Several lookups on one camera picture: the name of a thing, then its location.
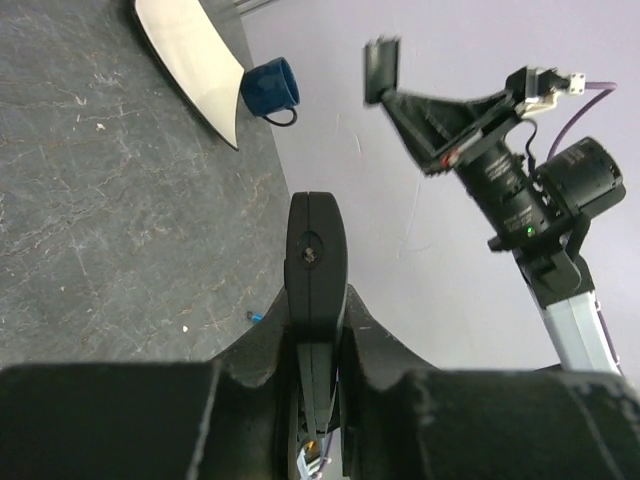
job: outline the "gray wall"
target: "gray wall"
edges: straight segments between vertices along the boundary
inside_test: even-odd
[[[425,179],[380,109],[362,105],[362,47],[402,36],[401,86],[451,97],[499,90],[522,65],[620,84],[565,145],[598,138],[618,159],[626,200],[595,222],[584,254],[625,370],[640,379],[640,3],[287,0],[244,18],[256,63],[283,55],[300,121],[275,129],[291,192],[330,190],[349,238],[350,280],[396,336],[441,367],[535,368],[557,361],[507,254],[453,177]],[[540,117],[542,157],[584,98]],[[512,145],[522,149],[522,132]]]

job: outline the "screw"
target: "screw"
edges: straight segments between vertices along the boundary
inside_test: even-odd
[[[307,247],[304,252],[302,253],[302,258],[304,258],[304,260],[307,263],[313,263],[316,261],[316,252],[313,248],[311,247]]]

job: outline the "blue mug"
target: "blue mug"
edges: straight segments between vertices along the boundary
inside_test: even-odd
[[[294,108],[300,104],[298,85],[291,66],[282,57],[246,72],[242,77],[240,93],[253,115],[273,125],[289,127],[298,120],[298,112]],[[290,121],[280,123],[267,116],[283,110],[293,113]]]

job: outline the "camera lens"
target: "camera lens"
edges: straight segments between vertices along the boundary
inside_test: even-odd
[[[503,141],[456,172],[506,248],[523,245],[551,224],[542,195]]]

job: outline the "mug handle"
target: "mug handle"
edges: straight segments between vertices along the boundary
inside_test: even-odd
[[[298,121],[298,112],[296,112],[296,109],[293,107],[289,107],[287,108],[287,110],[291,111],[291,113],[293,113],[293,117],[291,117],[291,120],[289,120],[288,122],[276,122],[275,120],[271,120],[269,117],[267,117],[266,115],[262,118],[264,118],[267,122],[269,122],[271,125],[275,125],[276,127],[290,127],[291,125],[293,125],[294,123],[296,123]]]

